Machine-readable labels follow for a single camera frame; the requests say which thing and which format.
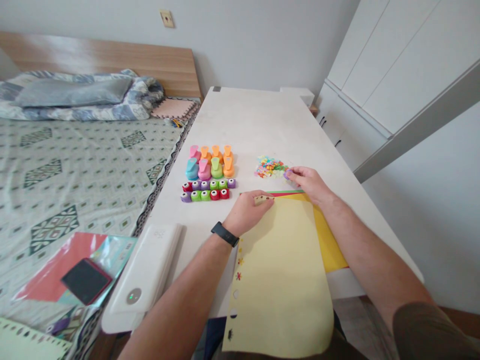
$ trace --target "bed sheet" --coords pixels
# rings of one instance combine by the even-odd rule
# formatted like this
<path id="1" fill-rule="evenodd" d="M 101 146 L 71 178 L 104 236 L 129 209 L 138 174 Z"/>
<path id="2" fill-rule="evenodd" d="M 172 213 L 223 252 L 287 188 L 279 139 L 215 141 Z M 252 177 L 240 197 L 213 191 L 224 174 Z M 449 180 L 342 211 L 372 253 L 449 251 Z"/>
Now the bed sheet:
<path id="1" fill-rule="evenodd" d="M 74 232 L 141 231 L 139 215 L 148 216 L 190 115 L 183 128 L 158 118 L 0 119 L 0 316 L 45 331 L 71 310 L 11 299 Z"/>

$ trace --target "blanket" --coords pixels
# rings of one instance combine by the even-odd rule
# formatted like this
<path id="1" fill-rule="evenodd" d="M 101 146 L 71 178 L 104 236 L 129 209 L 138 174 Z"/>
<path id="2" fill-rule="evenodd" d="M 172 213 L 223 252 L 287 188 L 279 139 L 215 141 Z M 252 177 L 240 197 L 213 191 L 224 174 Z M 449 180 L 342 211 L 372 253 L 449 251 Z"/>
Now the blanket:
<path id="1" fill-rule="evenodd" d="M 112 79 L 132 79 L 132 85 L 123 101 L 115 105 L 79 107 L 20 107 L 16 97 L 30 82 L 40 79 L 62 80 L 72 83 L 95 83 Z M 164 98 L 164 88 L 149 76 L 137 76 L 130 69 L 119 73 L 64 74 L 50 71 L 28 71 L 11 80 L 0 81 L 0 118 L 12 120 L 146 120 L 154 106 Z"/>

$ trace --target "black watch strap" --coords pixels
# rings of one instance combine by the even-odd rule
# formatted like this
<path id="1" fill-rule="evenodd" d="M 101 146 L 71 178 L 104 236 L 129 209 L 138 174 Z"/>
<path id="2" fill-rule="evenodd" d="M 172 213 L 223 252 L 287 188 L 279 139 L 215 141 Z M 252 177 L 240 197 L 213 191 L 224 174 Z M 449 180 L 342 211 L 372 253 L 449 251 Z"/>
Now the black watch strap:
<path id="1" fill-rule="evenodd" d="M 217 234 L 219 237 L 229 243 L 232 248 L 236 247 L 239 242 L 239 238 L 224 228 L 220 221 L 216 223 L 211 232 Z"/>

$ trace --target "wall outlet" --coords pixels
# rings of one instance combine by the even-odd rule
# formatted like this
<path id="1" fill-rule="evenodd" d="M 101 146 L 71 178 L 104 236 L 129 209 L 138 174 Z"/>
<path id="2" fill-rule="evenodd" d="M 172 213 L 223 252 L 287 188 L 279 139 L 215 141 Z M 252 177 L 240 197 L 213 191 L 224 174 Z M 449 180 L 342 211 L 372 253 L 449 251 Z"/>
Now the wall outlet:
<path id="1" fill-rule="evenodd" d="M 166 28 L 175 28 L 172 13 L 169 10 L 160 9 L 160 16 L 163 21 L 163 26 Z"/>

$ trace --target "white desk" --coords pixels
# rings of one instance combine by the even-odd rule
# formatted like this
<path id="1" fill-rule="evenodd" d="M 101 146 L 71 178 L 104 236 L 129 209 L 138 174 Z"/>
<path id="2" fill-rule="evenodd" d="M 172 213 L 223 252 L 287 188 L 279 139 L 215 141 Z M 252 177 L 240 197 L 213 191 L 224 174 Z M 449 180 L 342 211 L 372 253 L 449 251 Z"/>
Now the white desk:
<path id="1" fill-rule="evenodd" d="M 292 189 L 283 178 L 254 176 L 257 158 L 261 155 L 279 159 L 288 166 L 316 169 L 326 184 L 400 255 L 423 282 L 423 276 L 412 258 L 300 98 L 282 92 L 226 87 L 222 87 L 220 92 L 213 92 L 212 89 L 147 221 L 148 224 L 177 222 L 186 227 L 180 237 L 166 287 L 194 257 L 215 223 L 225 219 L 241 192 Z M 231 192 L 232 198 L 216 202 L 181 202 L 182 184 L 187 181 L 185 170 L 190 146 L 209 146 L 211 149 L 212 145 L 220 145 L 223 149 L 227 144 L 231 145 L 234 154 L 237 179 L 237 188 Z M 227 315 L 235 256 L 236 252 L 232 251 L 216 290 L 211 318 Z M 331 272 L 327 278 L 333 299 L 365 294 L 349 268 Z"/>

